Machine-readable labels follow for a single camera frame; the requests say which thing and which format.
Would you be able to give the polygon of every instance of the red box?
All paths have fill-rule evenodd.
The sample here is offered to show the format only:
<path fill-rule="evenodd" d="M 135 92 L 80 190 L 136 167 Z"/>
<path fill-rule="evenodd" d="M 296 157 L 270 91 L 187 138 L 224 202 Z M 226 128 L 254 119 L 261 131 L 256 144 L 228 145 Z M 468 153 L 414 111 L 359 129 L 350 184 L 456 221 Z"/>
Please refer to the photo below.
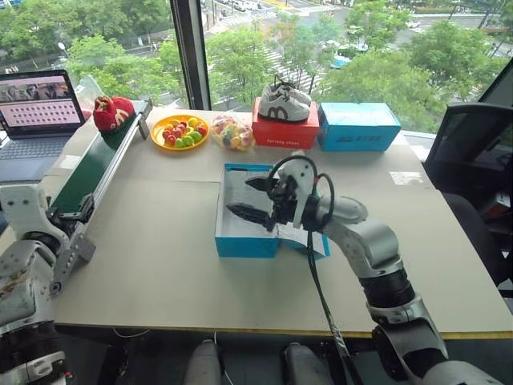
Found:
<path fill-rule="evenodd" d="M 315 136 L 319 131 L 319 117 L 317 116 L 317 104 L 310 104 L 308 119 L 300 123 L 278 122 L 259 117 L 258 104 L 260 98 L 253 104 L 253 136 L 256 144 L 260 146 L 287 147 L 287 148 L 311 148 Z"/>

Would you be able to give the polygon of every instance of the blue cardboard box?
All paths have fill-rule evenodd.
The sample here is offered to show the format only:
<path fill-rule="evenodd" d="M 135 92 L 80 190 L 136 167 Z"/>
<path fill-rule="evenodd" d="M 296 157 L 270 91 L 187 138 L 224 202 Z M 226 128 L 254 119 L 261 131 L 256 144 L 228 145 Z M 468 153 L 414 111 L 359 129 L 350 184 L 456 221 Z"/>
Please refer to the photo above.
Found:
<path fill-rule="evenodd" d="M 401 129 L 386 103 L 321 103 L 319 122 L 324 151 L 385 151 Z"/>
<path fill-rule="evenodd" d="M 306 231 L 292 224 L 276 225 L 270 233 L 264 226 L 239 218 L 226 208 L 228 203 L 245 203 L 270 213 L 273 203 L 262 191 L 245 184 L 248 178 L 267 176 L 269 164 L 225 164 L 217 200 L 216 248 L 220 257 L 273 258 L 281 242 L 295 249 L 304 249 Z M 329 256 L 326 236 L 313 236 L 316 257 Z"/>

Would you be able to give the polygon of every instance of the beige tabletop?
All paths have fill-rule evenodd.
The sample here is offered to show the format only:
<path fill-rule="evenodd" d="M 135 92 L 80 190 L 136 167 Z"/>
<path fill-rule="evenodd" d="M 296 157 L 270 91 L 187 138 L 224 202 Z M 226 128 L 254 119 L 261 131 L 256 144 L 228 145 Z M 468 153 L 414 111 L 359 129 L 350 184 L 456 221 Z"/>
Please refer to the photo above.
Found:
<path fill-rule="evenodd" d="M 156 108 L 149 122 L 172 115 Z M 213 111 L 195 111 L 210 121 Z M 239 114 L 243 120 L 249 114 Z M 42 182 L 56 193 L 95 135 L 72 138 Z M 97 250 L 55 299 L 56 322 L 164 329 L 327 334 L 304 257 L 281 248 L 274 259 L 219 258 L 216 200 L 224 163 L 272 163 L 284 148 L 162 152 L 136 136 L 87 235 Z M 513 318 L 451 210 L 400 134 L 387 152 L 308 151 L 337 195 L 355 197 L 398 235 L 414 288 L 446 338 L 511 338 Z M 7 230 L 0 249 L 12 241 Z M 326 299 L 348 336 L 374 323 L 347 260 L 334 243 L 317 269 Z"/>

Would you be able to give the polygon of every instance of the table edge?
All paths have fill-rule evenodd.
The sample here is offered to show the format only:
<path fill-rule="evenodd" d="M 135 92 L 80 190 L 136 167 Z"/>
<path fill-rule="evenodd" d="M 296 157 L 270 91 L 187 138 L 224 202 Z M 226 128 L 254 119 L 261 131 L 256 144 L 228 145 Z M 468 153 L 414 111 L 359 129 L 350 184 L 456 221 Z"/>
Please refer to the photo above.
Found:
<path fill-rule="evenodd" d="M 60 326 L 78 326 L 78 327 L 115 327 L 136 328 L 148 330 L 170 330 L 170 331 L 197 331 L 197 332 L 224 332 L 224 333 L 248 333 L 248 334 L 287 334 L 287 335 L 311 335 L 318 337 L 331 337 L 332 334 L 327 330 L 287 330 L 287 329 L 245 329 L 245 328 L 211 328 L 211 327 L 175 327 L 175 326 L 133 326 L 133 325 L 88 325 L 56 322 Z M 343 331 L 345 338 L 372 338 L 370 331 Z M 513 339 L 513 330 L 504 331 L 448 331 L 441 333 L 444 340 L 450 339 Z"/>

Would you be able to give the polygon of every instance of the black cable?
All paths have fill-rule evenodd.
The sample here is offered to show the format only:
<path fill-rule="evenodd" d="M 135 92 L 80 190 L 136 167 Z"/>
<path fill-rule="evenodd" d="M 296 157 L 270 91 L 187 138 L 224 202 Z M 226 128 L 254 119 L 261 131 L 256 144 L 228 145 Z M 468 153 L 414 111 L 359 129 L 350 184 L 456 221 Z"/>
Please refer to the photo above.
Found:
<path fill-rule="evenodd" d="M 311 160 L 310 158 L 308 158 L 307 156 L 304 156 L 304 155 L 287 156 L 286 158 L 280 160 L 278 163 L 276 163 L 274 165 L 273 169 L 269 172 L 269 175 L 267 176 L 267 180 L 265 181 L 265 191 L 267 192 L 267 196 L 269 197 L 269 199 L 271 201 L 273 200 L 273 195 L 272 195 L 273 183 L 272 183 L 272 180 L 274 178 L 274 174 L 277 173 L 278 169 L 281 166 L 283 166 L 285 163 L 290 162 L 291 160 L 294 160 L 294 159 L 306 160 L 308 163 L 310 163 L 310 166 L 312 167 L 312 170 L 313 170 L 313 179 L 314 180 L 317 179 L 317 166 L 315 165 L 313 160 Z"/>
<path fill-rule="evenodd" d="M 316 181 L 313 183 L 313 191 L 317 191 L 317 183 L 321 178 L 325 178 L 328 182 L 330 199 L 329 199 L 329 210 L 328 213 L 322 218 L 322 223 L 320 225 L 320 229 L 322 229 L 331 219 L 333 215 L 333 211 L 335 209 L 335 189 L 333 186 L 333 181 L 327 174 L 319 174 Z M 321 299 L 322 309 L 324 310 L 324 314 L 326 316 L 326 320 L 328 321 L 329 329 L 333 334 L 333 340 L 335 342 L 335 347 L 337 348 L 337 352 L 340 355 L 342 362 L 347 367 L 347 371 L 351 376 L 355 385 L 363 385 L 362 377 L 358 373 L 356 365 L 354 361 L 351 359 L 351 355 L 349 354 L 349 350 L 344 342 L 344 339 L 339 331 L 337 324 L 333 319 L 333 315 L 331 314 L 331 310 L 329 309 L 328 302 L 324 297 L 324 293 L 322 292 L 321 283 L 319 281 L 319 276 L 317 274 L 317 266 L 315 263 L 315 253 L 313 250 L 313 231 L 308 231 L 307 234 L 307 245 L 306 250 L 308 254 L 308 264 L 310 268 L 310 273 L 312 274 L 313 282 L 315 287 L 317 288 L 317 293 L 319 294 L 319 298 Z"/>
<path fill-rule="evenodd" d="M 319 174 L 317 177 L 317 181 L 313 184 L 313 189 L 314 191 L 317 191 L 317 183 L 322 178 L 326 179 L 329 186 L 329 210 L 328 213 L 324 215 L 324 218 L 322 218 L 322 222 L 318 231 L 322 230 L 322 228 L 328 224 L 329 220 L 333 216 L 333 211 L 335 210 L 335 188 L 333 186 L 333 181 L 331 180 L 328 174 Z"/>
<path fill-rule="evenodd" d="M 326 320 L 329 324 L 329 329 L 331 330 L 333 334 L 333 340 L 335 342 L 335 347 L 337 348 L 337 352 L 339 356 L 341 357 L 342 362 L 347 367 L 347 370 L 351 376 L 351 379 L 353 380 L 355 385 L 363 385 L 362 378 L 360 377 L 356 366 L 354 365 L 354 361 L 351 359 L 351 356 L 349 354 L 349 350 L 347 349 L 347 346 L 345 345 L 344 339 L 342 338 L 341 332 L 337 328 L 337 325 L 335 321 L 333 320 L 333 315 L 331 314 L 331 310 L 329 309 L 328 302 L 326 302 L 326 299 L 324 297 L 324 294 L 322 293 L 321 283 L 319 282 L 319 277 L 317 274 L 317 266 L 315 264 L 315 252 L 313 249 L 313 231 L 321 231 L 322 228 L 329 222 L 333 215 L 333 211 L 335 210 L 335 188 L 333 186 L 333 181 L 331 178 L 325 174 L 317 174 L 317 166 L 307 156 L 303 155 L 292 155 L 288 156 L 282 160 L 280 160 L 278 163 L 274 165 L 274 167 L 271 169 L 267 180 L 265 181 L 265 191 L 267 192 L 267 196 L 271 201 L 273 201 L 273 195 L 272 195 L 272 189 L 273 189 L 273 178 L 274 175 L 277 173 L 278 169 L 285 163 L 291 161 L 291 160 L 306 160 L 312 167 L 313 170 L 313 186 L 312 186 L 312 195 L 317 195 L 317 183 L 320 179 L 325 178 L 328 182 L 329 186 L 329 210 L 326 215 L 322 218 L 321 223 L 316 229 L 311 229 L 307 233 L 307 245 L 306 245 L 306 252 L 308 256 L 308 264 L 310 268 L 310 273 L 312 274 L 313 282 L 315 283 L 315 287 L 317 288 L 317 293 L 319 294 L 319 298 L 321 299 L 322 309 L 324 310 L 324 314 L 326 316 Z"/>

